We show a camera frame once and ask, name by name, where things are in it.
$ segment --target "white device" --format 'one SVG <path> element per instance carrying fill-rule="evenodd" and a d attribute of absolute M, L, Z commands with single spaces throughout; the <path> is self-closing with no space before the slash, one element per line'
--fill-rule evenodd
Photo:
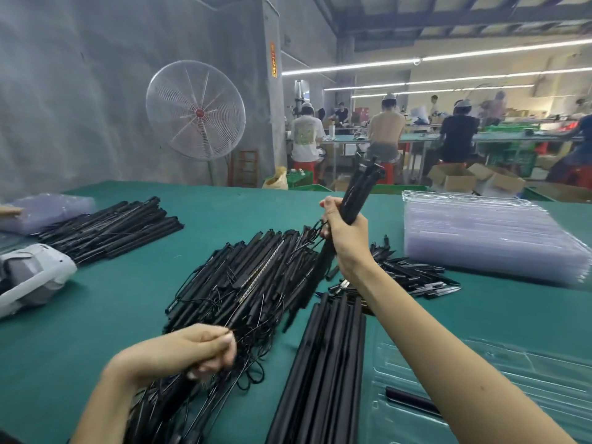
<path fill-rule="evenodd" d="M 48 245 L 31 245 L 0 256 L 0 318 L 28 306 L 42 306 L 76 272 L 67 255 Z"/>

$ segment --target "concrete wall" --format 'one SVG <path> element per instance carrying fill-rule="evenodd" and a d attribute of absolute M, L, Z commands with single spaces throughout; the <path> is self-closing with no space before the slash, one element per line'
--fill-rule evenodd
<path fill-rule="evenodd" d="M 356 53 L 357 61 L 381 61 L 391 59 L 404 59 L 409 57 L 434 56 L 439 54 L 451 54 L 455 52 L 486 50 L 495 48 L 506 48 L 522 44 L 534 44 L 538 42 L 566 41 L 569 36 L 558 38 L 489 38 L 489 39 L 452 39 L 438 41 L 418 41 L 415 46 L 408 48 L 396 48 L 393 50 L 369 51 Z M 552 70 L 557 68 L 572 68 L 591 66 L 592 60 L 587 55 L 577 60 L 570 59 L 571 56 L 579 55 L 578 47 L 553 48 L 550 50 L 538 50 L 530 52 L 517 52 L 501 55 L 475 57 L 470 59 L 449 60 L 434 63 L 422 63 L 418 66 L 395 66 L 385 67 L 384 70 L 360 71 L 357 77 L 357 85 L 388 83 L 391 81 L 404 81 L 401 74 L 403 70 L 411 70 L 410 81 L 446 79 L 462 76 L 477 76 L 480 74 L 508 74 L 532 72 L 537 70 Z M 543 80 L 536 77 L 520 77 L 511 79 L 496 79 L 488 81 L 466 81 L 461 83 L 443 83 L 431 84 L 429 86 L 415 85 L 409 90 L 425 90 L 436 88 L 466 88 L 476 87 L 486 82 L 489 85 L 516 85 L 516 84 L 537 84 L 537 89 L 517 88 L 507 90 L 508 107 L 515 109 L 529 109 L 531 111 L 553 112 L 553 102 L 555 95 L 567 95 L 560 89 L 566 81 L 578 81 L 577 90 L 580 86 L 590 85 L 590 74 L 566 75 L 566 76 L 548 76 Z M 406 88 L 392 88 L 390 90 L 402 92 Z M 384 93 L 389 89 L 381 88 L 376 90 L 359 91 L 361 93 Z M 408 109 L 425 105 L 429 109 L 431 93 L 421 95 L 409 95 Z M 439 108 L 442 111 L 452 111 L 454 102 L 468 95 L 468 92 L 439 93 Z M 478 104 L 485 99 L 491 99 L 495 95 L 494 90 L 475 91 L 470 94 L 474 104 Z M 575 99 L 567 99 L 567 103 L 573 104 Z M 380 111 L 381 98 L 362 98 L 356 100 L 357 106 L 369 107 L 371 113 Z"/>
<path fill-rule="evenodd" d="M 337 38 L 313 0 L 278 0 L 277 7 L 281 16 L 282 51 L 291 56 L 282 54 L 284 70 L 330 66 L 336 63 Z M 335 80 L 334 74 L 327 76 Z M 335 96 L 326 96 L 323 92 L 324 88 L 335 86 L 327 77 L 318 74 L 284 77 L 286 118 L 291 119 L 291 109 L 288 106 L 294 105 L 296 79 L 304 79 L 309 84 L 311 103 L 315 109 L 324 107 L 329 112 L 335 107 Z"/>
<path fill-rule="evenodd" d="M 144 103 L 161 67 L 212 63 L 212 19 L 195 0 L 0 0 L 0 198 L 209 183 L 205 163 L 155 136 Z"/>

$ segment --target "electric fan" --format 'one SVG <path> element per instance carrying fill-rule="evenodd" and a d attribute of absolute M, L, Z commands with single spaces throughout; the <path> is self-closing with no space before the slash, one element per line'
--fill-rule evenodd
<path fill-rule="evenodd" d="M 177 152 L 202 161 L 224 157 L 245 131 L 245 105 L 228 77 L 203 62 L 173 62 L 146 93 L 154 131 Z"/>

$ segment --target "red sign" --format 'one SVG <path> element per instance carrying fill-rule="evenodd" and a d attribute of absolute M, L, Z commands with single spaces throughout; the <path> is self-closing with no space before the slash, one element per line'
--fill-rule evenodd
<path fill-rule="evenodd" d="M 270 44 L 270 48 L 271 48 L 271 74 L 273 75 L 273 77 L 277 77 L 278 76 L 278 61 L 275 57 L 275 44 L 273 42 L 271 42 Z"/>

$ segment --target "white t-shirt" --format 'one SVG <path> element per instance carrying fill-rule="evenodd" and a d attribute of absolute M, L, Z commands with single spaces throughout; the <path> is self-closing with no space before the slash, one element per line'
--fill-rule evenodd
<path fill-rule="evenodd" d="M 292 122 L 294 148 L 292 159 L 296 162 L 316 162 L 319 159 L 317 137 L 323 137 L 325 130 L 320 119 L 303 115 Z"/>

